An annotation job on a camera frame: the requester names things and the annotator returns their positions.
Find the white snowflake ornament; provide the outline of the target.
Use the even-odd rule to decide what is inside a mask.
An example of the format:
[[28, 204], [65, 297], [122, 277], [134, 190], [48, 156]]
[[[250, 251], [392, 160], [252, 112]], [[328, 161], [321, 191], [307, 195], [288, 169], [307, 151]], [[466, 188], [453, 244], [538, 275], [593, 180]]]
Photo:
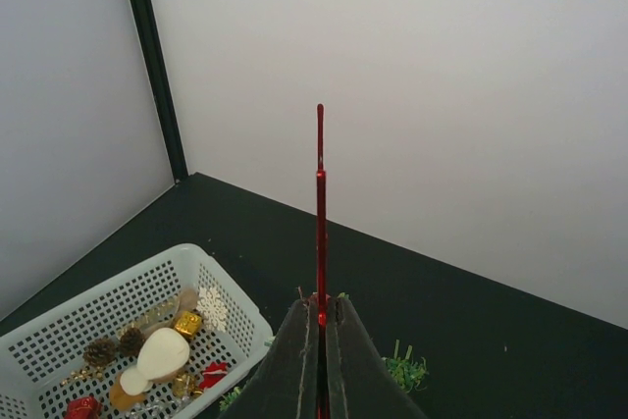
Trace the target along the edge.
[[225, 332], [227, 330], [229, 309], [216, 287], [199, 289], [196, 311], [203, 318], [204, 326], [208, 331]]

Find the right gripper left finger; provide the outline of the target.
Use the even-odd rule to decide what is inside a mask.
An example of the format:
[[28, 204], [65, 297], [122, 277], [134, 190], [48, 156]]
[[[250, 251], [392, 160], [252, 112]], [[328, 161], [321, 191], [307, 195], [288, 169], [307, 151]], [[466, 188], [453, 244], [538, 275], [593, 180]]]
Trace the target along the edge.
[[293, 303], [261, 365], [222, 418], [305, 419], [318, 416], [317, 302]]

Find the white plastic basket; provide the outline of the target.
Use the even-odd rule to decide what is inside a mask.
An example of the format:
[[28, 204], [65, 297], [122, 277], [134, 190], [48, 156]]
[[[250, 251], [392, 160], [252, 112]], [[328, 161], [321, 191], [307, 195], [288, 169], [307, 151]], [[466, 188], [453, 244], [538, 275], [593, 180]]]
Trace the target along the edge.
[[180, 244], [136, 264], [1, 338], [1, 415], [4, 418], [62, 418], [71, 401], [99, 400], [104, 418], [121, 418], [109, 391], [131, 360], [119, 357], [101, 378], [74, 381], [82, 354], [94, 340], [114, 340], [134, 321], [166, 321], [186, 288], [214, 289], [227, 307], [222, 331], [200, 330], [190, 343], [185, 370], [195, 377], [212, 363], [228, 373], [197, 399], [174, 396], [169, 383], [154, 386], [129, 418], [194, 418], [242, 381], [266, 356], [273, 331], [259, 308], [199, 246]]

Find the red gift box ornament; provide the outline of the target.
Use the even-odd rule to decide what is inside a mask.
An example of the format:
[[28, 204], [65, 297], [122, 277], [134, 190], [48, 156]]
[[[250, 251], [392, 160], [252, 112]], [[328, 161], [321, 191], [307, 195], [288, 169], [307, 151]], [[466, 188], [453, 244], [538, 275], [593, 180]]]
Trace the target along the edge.
[[102, 401], [88, 395], [71, 400], [67, 405], [64, 419], [99, 419], [102, 411]]

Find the gold bell ornament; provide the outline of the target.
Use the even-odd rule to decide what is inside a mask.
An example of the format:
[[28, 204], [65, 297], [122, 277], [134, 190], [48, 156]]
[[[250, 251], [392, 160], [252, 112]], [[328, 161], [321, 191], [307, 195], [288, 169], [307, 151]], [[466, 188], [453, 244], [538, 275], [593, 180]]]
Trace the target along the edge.
[[197, 385], [194, 375], [183, 372], [172, 381], [173, 396], [180, 400], [188, 400], [201, 396], [203, 390]]

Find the gold foil gift box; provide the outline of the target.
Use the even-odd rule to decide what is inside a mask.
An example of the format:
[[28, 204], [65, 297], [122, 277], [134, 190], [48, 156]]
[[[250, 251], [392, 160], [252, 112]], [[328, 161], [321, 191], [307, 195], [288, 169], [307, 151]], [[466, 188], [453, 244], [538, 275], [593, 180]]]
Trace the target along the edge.
[[191, 340], [202, 328], [202, 317], [191, 311], [182, 311], [172, 328], [187, 340]]

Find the small green christmas tree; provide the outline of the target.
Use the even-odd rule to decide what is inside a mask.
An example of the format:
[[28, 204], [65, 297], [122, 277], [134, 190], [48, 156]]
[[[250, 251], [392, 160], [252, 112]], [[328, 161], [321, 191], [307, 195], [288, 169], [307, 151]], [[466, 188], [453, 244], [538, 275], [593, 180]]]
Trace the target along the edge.
[[419, 361], [414, 360], [411, 344], [401, 355], [400, 346], [400, 340], [396, 340], [392, 356], [384, 356], [382, 360], [394, 381], [405, 393], [420, 391], [421, 384], [429, 375], [427, 361], [424, 357], [421, 357]]

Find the left black frame post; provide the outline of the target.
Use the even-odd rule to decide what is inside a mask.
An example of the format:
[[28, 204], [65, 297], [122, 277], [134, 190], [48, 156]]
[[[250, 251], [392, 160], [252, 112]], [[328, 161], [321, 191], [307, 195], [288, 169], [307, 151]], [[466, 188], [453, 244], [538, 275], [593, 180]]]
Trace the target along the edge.
[[175, 184], [189, 176], [152, 0], [130, 0], [135, 29]]

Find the brown pine cone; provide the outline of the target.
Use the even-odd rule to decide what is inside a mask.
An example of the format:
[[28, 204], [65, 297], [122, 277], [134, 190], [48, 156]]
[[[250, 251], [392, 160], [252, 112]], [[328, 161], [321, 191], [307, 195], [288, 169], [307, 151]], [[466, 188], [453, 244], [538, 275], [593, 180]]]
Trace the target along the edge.
[[117, 345], [113, 340], [102, 338], [92, 341], [85, 348], [82, 358], [90, 367], [104, 368], [116, 359], [117, 352]]

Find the red santa suit ornament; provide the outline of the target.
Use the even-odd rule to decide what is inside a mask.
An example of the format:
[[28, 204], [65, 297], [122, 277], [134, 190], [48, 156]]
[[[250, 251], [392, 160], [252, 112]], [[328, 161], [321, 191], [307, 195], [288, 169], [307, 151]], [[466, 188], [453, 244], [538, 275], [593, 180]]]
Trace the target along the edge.
[[202, 371], [202, 381], [198, 388], [202, 391], [213, 388], [229, 373], [227, 362], [212, 362]]

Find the burlap fabric ornament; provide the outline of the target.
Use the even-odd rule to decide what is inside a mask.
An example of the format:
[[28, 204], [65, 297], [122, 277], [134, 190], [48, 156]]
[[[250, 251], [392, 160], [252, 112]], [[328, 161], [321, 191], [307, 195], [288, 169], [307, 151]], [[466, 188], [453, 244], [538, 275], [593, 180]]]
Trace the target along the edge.
[[184, 288], [176, 297], [174, 318], [179, 318], [185, 311], [192, 312], [198, 303], [198, 291], [194, 288]]

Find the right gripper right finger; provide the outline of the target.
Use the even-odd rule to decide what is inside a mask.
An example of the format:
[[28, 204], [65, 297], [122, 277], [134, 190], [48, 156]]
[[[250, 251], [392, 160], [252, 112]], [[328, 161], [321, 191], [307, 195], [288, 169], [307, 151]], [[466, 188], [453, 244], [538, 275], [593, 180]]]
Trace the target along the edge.
[[352, 302], [328, 300], [327, 411], [331, 418], [423, 418], [425, 413], [395, 382]]

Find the red glitter star ornament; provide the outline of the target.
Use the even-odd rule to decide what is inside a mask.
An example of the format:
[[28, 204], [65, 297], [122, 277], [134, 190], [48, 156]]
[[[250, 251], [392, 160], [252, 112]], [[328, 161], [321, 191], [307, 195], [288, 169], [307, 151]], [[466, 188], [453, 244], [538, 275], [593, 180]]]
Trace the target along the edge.
[[318, 417], [328, 418], [326, 324], [327, 324], [327, 217], [326, 171], [324, 168], [324, 105], [317, 105], [317, 297], [319, 325]]

